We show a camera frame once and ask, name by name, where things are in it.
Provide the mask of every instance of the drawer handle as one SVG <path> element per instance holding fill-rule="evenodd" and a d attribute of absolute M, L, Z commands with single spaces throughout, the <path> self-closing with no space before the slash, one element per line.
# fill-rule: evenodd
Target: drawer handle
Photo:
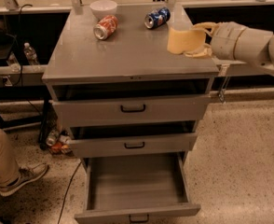
<path fill-rule="evenodd" d="M 126 108 L 124 105 L 121 105 L 120 110 L 123 113 L 144 112 L 146 110 L 146 105 L 143 105 L 141 108 Z"/>
<path fill-rule="evenodd" d="M 149 215 L 147 214 L 146 220 L 132 220 L 131 216 L 129 215 L 129 220 L 130 220 L 130 224 L 134 224 L 134 223 L 146 223 L 146 222 L 149 221 Z"/>
<path fill-rule="evenodd" d="M 130 145 L 130 144 L 127 144 L 127 143 L 124 144 L 124 147 L 126 149 L 143 148 L 144 146 L 145 146 L 145 142 L 142 142 L 140 145 Z"/>

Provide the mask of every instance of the person's leg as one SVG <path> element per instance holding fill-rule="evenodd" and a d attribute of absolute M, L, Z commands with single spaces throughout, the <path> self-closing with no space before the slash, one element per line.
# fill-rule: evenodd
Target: person's leg
<path fill-rule="evenodd" d="M 14 150 L 4 131 L 0 129 L 0 186 L 6 186 L 19 177 L 19 166 Z"/>

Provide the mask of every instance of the sneaker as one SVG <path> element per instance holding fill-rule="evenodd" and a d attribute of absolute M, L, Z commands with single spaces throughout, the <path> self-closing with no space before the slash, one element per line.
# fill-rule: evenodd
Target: sneaker
<path fill-rule="evenodd" d="M 14 194 L 24 185 L 35 182 L 36 180 L 40 179 L 47 172 L 47 170 L 48 170 L 48 165 L 44 163 L 39 164 L 35 168 L 31 168 L 31 169 L 20 168 L 19 169 L 20 176 L 18 180 L 12 185 L 8 185 L 6 187 L 0 187 L 0 195 L 2 195 L 3 197 L 7 197 Z"/>

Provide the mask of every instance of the speckled floor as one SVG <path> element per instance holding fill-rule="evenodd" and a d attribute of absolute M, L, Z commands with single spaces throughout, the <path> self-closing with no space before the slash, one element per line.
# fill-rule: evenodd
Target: speckled floor
<path fill-rule="evenodd" d="M 165 218 L 157 224 L 274 224 L 274 92 L 227 94 L 216 98 L 199 124 L 199 138 L 185 163 L 194 217 Z M 18 105 L 18 115 L 34 112 Z M 9 116 L 16 112 L 0 105 Z M 79 163 L 53 157 L 37 144 L 38 126 L 7 131 L 20 165 L 50 164 L 45 177 L 8 198 L 0 196 L 0 217 L 11 223 L 58 223 L 64 193 Z M 85 173 L 80 166 L 66 197 L 60 223 L 76 223 L 83 210 Z"/>

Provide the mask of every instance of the bowl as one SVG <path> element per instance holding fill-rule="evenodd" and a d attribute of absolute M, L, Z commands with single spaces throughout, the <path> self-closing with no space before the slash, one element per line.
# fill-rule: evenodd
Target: bowl
<path fill-rule="evenodd" d="M 99 20 L 107 15 L 115 15 L 117 3 L 112 0 L 99 0 L 90 4 L 92 14 Z"/>

